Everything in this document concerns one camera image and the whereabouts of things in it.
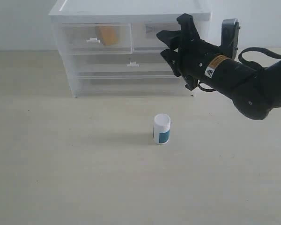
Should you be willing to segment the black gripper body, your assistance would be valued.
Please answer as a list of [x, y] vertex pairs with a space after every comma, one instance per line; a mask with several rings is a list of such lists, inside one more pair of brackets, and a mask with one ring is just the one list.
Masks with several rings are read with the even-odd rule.
[[185, 87], [189, 90], [194, 90], [203, 82], [208, 63], [216, 56], [223, 55], [220, 47], [202, 39], [189, 49], [178, 48], [174, 51], [179, 54], [178, 69], [185, 81]]

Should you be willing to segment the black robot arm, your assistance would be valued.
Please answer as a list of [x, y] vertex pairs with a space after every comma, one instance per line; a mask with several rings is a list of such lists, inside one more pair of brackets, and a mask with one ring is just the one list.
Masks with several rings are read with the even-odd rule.
[[167, 46], [161, 56], [174, 75], [184, 79], [188, 90], [217, 91], [252, 120], [263, 120], [272, 109], [281, 108], [281, 53], [250, 47], [245, 52], [259, 52], [277, 62], [264, 67], [245, 60], [237, 52], [240, 30], [237, 19], [222, 22], [220, 46], [200, 38], [192, 15], [182, 14], [177, 22], [180, 30], [162, 30], [156, 36]]

